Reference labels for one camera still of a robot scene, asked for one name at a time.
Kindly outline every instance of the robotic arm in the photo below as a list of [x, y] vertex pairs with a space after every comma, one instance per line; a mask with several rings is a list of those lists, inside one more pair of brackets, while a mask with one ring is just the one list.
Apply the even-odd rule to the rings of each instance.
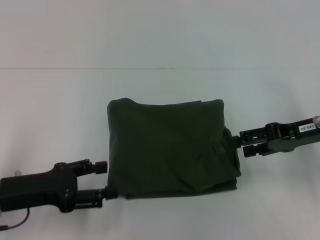
[[265, 127], [242, 131], [233, 140], [237, 148], [243, 146], [246, 158], [256, 154], [267, 156], [275, 153], [287, 153], [296, 147], [320, 142], [319, 117], [280, 124], [269, 123]]
[[0, 181], [0, 209], [2, 212], [28, 209], [43, 205], [57, 206], [61, 212], [74, 209], [101, 208], [104, 198], [117, 198], [108, 187], [96, 190], [78, 190], [77, 177], [103, 174], [108, 170], [106, 161], [92, 164], [89, 159], [54, 165], [39, 174], [13, 176]]

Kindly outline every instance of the cable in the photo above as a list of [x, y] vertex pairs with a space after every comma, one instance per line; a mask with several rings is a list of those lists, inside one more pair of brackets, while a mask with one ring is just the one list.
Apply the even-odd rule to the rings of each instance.
[[13, 225], [13, 226], [0, 225], [0, 231], [6, 231], [6, 230], [15, 229], [17, 227], [20, 227], [22, 224], [24, 224], [28, 220], [29, 215], [30, 215], [30, 208], [27, 208], [26, 209], [26, 216], [25, 216], [25, 218], [23, 219], [22, 222], [20, 222], [20, 223], [18, 223], [16, 225]]

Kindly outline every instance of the white surface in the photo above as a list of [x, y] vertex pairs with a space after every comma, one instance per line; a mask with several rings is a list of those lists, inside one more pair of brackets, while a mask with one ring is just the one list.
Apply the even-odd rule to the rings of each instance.
[[[40, 173], [60, 161], [108, 160], [107, 104], [129, 97], [169, 104], [224, 99], [234, 135], [288, 123], [319, 110], [317, 70], [2, 70], [1, 177]], [[102, 209], [61, 214], [33, 208], [4, 239], [319, 239], [319, 145], [244, 158], [238, 190], [198, 197], [110, 200]], [[79, 178], [100, 188], [107, 176]], [[6, 212], [13, 224], [25, 211]]]
[[[0, 1], [0, 177], [108, 160], [107, 104], [122, 97], [223, 99], [234, 135], [318, 115], [319, 7], [315, 0]], [[251, 158], [240, 150], [236, 191], [115, 199], [68, 214], [33, 208], [0, 239], [318, 240], [319, 146]], [[81, 189], [106, 183], [106, 175], [79, 178]], [[2, 213], [0, 225], [25, 213]]]
[[320, 67], [318, 0], [1, 0], [2, 68]]

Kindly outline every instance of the sticker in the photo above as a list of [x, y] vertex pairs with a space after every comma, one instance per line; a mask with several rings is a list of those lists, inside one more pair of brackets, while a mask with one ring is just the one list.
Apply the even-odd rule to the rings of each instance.
[[310, 130], [315, 130], [315, 129], [316, 129], [316, 125], [314, 123], [309, 123], [306, 125], [299, 126], [300, 133], [310, 131]]

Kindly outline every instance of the green cloth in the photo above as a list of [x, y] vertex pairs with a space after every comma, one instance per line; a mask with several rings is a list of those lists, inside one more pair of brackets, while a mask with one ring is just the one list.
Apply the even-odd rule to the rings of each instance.
[[126, 198], [194, 196], [237, 189], [237, 149], [224, 102], [145, 105], [128, 98], [107, 107], [108, 186]]

